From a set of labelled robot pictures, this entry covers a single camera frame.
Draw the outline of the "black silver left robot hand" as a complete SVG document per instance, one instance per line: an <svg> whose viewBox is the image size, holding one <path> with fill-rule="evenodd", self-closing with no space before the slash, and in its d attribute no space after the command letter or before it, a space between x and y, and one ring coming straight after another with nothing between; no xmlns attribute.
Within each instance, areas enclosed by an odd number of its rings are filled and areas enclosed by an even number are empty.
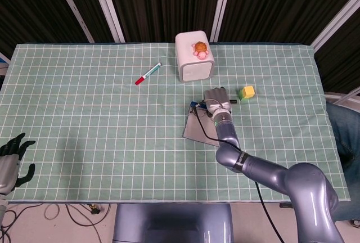
<svg viewBox="0 0 360 243"><path fill-rule="evenodd" d="M25 133L20 133L1 146L1 195L9 195L15 188L28 183L35 174L35 164L31 163L25 176L19 177L20 163L29 146L35 141L21 143Z"/></svg>

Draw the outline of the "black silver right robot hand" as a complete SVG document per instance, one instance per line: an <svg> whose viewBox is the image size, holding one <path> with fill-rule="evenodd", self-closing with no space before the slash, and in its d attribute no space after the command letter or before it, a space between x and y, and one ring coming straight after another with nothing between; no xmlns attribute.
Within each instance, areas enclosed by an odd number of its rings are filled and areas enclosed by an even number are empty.
<svg viewBox="0 0 360 243"><path fill-rule="evenodd" d="M206 108L212 116L219 113L231 114L231 103L224 87L209 89L204 92Z"/></svg>

